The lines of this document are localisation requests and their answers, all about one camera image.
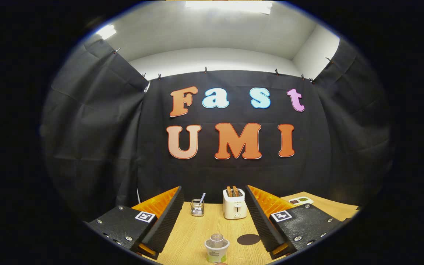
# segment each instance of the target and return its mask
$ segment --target white toaster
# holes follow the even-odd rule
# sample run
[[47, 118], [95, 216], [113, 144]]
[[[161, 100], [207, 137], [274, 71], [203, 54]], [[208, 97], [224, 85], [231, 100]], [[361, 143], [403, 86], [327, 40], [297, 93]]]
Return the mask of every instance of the white toaster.
[[227, 219], [240, 219], [245, 218], [248, 214], [248, 208], [244, 202], [244, 192], [237, 188], [238, 196], [234, 196], [234, 190], [232, 189], [233, 197], [229, 197], [227, 190], [223, 190], [223, 216]]

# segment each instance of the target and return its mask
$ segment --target wooden table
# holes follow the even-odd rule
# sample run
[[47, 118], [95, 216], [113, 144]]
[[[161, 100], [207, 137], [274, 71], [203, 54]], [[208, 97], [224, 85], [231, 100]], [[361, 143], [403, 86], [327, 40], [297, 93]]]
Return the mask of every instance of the wooden table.
[[[282, 198], [290, 200], [301, 196], [309, 197], [314, 206], [340, 221], [357, 213], [357, 206], [327, 200], [306, 192]], [[279, 259], [272, 260], [261, 241], [254, 245], [240, 245], [237, 242], [238, 237], [242, 235], [258, 234], [250, 213], [242, 219], [227, 220], [223, 216], [222, 204], [205, 203], [204, 216], [192, 216], [190, 209], [190, 202], [184, 202], [165, 248], [156, 262], [165, 265], [211, 265], [212, 263], [205, 260], [204, 242], [213, 233], [221, 233], [230, 241], [225, 262], [228, 265], [264, 265]]]

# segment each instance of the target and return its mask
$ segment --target plastic cup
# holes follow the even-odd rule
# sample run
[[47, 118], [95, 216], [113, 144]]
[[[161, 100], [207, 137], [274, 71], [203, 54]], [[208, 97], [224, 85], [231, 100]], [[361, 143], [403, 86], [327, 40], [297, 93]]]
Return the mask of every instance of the plastic cup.
[[220, 243], [214, 243], [211, 240], [204, 242], [207, 249], [206, 260], [210, 263], [225, 262], [227, 260], [227, 248], [229, 248], [230, 241], [224, 239]]

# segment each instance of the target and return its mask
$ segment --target pink letter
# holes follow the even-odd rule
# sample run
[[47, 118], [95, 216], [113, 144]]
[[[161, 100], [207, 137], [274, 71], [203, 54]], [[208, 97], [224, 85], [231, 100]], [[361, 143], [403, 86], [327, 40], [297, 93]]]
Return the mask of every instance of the pink letter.
[[292, 107], [298, 112], [303, 112], [305, 107], [300, 104], [299, 99], [302, 98], [302, 95], [299, 94], [296, 89], [291, 89], [287, 92], [288, 96], [291, 96]]

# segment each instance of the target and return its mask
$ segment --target black circle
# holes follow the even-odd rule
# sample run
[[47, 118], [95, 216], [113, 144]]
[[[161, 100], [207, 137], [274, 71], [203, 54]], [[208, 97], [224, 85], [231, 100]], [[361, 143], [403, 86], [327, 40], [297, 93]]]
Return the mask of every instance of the black circle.
[[259, 238], [259, 235], [246, 234], [246, 235], [240, 236], [237, 239], [237, 242], [241, 245], [254, 245], [258, 243], [260, 240], [261, 238]]

